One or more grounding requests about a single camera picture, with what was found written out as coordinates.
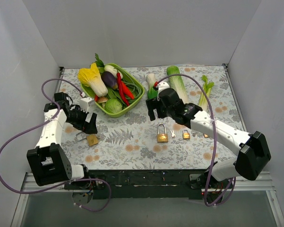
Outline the small brass padlock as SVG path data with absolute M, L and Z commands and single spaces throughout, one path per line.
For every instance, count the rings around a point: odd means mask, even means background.
M 183 131 L 182 131 L 182 137 L 183 137 L 184 140 L 189 140 L 189 139 L 191 138 L 188 129 L 183 129 Z

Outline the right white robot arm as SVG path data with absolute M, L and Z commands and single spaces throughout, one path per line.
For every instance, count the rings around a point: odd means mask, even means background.
M 208 135 L 228 148 L 235 158 L 215 162 L 205 175 L 205 184 L 215 188 L 225 179 L 241 176 L 254 181 L 271 159 L 266 137 L 256 131 L 248 133 L 219 120 L 213 120 L 201 107 L 184 104 L 175 90 L 166 88 L 159 96 L 146 101 L 150 120 L 171 117 L 176 123 Z

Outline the brass padlock long shackle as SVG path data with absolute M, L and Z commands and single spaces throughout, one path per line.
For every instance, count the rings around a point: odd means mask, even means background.
M 166 126 L 163 123 L 159 123 L 157 125 L 157 142 L 158 143 L 165 143 L 168 142 L 168 134 L 166 130 Z

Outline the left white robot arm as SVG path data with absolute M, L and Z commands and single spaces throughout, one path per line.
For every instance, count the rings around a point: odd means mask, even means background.
M 37 185 L 75 180 L 81 189 L 91 185 L 91 177 L 84 164 L 72 165 L 61 147 L 62 131 L 65 123 L 91 135 L 97 134 L 96 118 L 93 113 L 87 120 L 93 99 L 84 97 L 78 104 L 70 104 L 71 98 L 64 92 L 54 94 L 54 102 L 44 107 L 44 122 L 40 139 L 34 149 L 27 152 L 27 160 Z

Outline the large brass padlock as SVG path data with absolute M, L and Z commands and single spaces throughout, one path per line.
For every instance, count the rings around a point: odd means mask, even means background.
M 85 134 L 83 132 L 76 134 L 75 140 L 76 141 L 86 140 L 90 147 L 97 145 L 99 143 L 99 140 L 98 140 L 96 134 Z

